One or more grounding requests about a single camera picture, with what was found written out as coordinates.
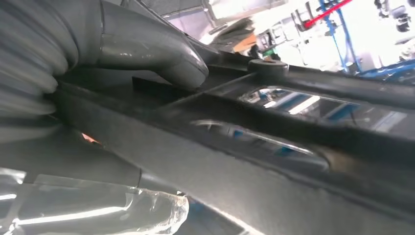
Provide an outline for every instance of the fluorescent light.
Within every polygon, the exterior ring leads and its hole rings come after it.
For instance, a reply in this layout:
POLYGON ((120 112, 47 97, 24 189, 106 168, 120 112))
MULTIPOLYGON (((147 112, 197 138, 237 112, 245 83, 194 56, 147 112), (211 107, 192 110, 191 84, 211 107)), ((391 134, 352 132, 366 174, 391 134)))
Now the fluorescent light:
POLYGON ((9 200, 9 199, 15 199, 17 195, 15 194, 6 194, 6 195, 0 195, 0 201, 1 200, 9 200))
POLYGON ((270 102, 268 102, 268 103, 266 103, 266 104, 264 104, 264 107, 266 108, 266 109, 268 109, 268 108, 271 108, 271 107, 273 107, 274 105, 276 105, 277 103, 275 102, 275 101, 270 101, 270 102))
POLYGON ((299 114, 301 113, 304 109, 310 107, 312 104, 314 104, 315 102, 320 100, 320 96, 318 95, 313 95, 312 97, 308 98, 306 101, 304 101, 303 103, 297 105, 296 107, 294 107, 293 109, 291 109, 289 111, 289 113, 291 115, 295 115, 295 114, 299 114))

